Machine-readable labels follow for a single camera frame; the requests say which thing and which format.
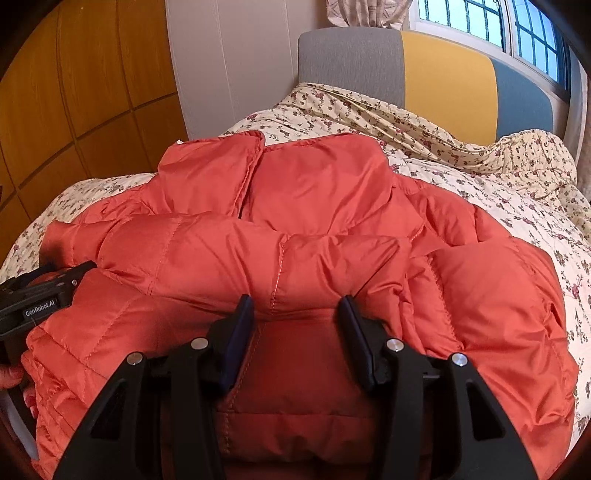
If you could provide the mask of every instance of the wooden wall panel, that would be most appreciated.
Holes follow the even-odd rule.
[[[81,139],[80,149],[93,177],[107,179],[152,170],[131,113]]]
[[[4,157],[2,156],[2,150],[0,150],[0,186],[2,191],[0,192],[0,205],[14,192],[14,185],[8,174],[6,164],[4,163]]]
[[[56,33],[54,10],[0,82],[0,142],[17,186],[72,141],[58,81]]]
[[[64,150],[21,188],[19,196],[29,218],[37,218],[55,197],[85,178],[76,147]]]
[[[18,197],[12,199],[0,210],[0,259],[4,261],[12,244],[28,227],[30,221]]]
[[[0,263],[70,185],[151,171],[179,138],[165,0],[61,1],[0,81]]]
[[[119,33],[132,106],[176,92],[164,0],[119,0]]]
[[[61,5],[60,66],[76,135],[129,109],[119,56],[115,0]]]
[[[158,163],[166,149],[177,140],[187,141],[187,131],[178,95],[173,95],[146,105],[135,111],[139,131],[146,146],[152,168]]]

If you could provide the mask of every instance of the finger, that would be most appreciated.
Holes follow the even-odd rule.
[[[16,387],[25,374],[23,367],[0,366],[0,390]]]
[[[37,406],[37,397],[35,396],[35,385],[31,384],[22,391],[22,397],[27,408]]]

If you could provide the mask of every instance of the black gripper frame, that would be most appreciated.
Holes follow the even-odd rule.
[[[420,355],[362,317],[351,296],[339,303],[338,324],[357,382],[387,404],[367,480],[417,479],[425,427],[433,434],[432,480],[537,480],[511,421],[464,354]]]
[[[0,284],[0,341],[26,333],[52,313],[72,305],[76,287],[94,262],[84,262],[56,278],[29,286],[47,273],[55,272],[52,264],[44,265]]]
[[[206,338],[165,357],[129,354],[75,431],[54,480],[162,480],[160,398],[169,389],[175,479],[224,480],[213,407],[235,385],[253,326],[252,299],[243,295]]]

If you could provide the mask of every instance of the white wall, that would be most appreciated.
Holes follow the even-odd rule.
[[[297,82],[297,40],[329,26],[325,0],[167,0],[189,138],[223,133]]]

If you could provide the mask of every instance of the puffer jacket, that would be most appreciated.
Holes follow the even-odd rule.
[[[149,183],[51,224],[41,257],[98,265],[22,359],[46,479],[128,353],[167,354],[243,293],[256,329],[216,413],[229,480],[363,478],[378,413],[337,335],[346,294],[420,353],[465,352],[541,479],[566,455],[577,365],[550,258],[455,194],[394,174],[372,138],[265,148],[251,131],[174,145]]]

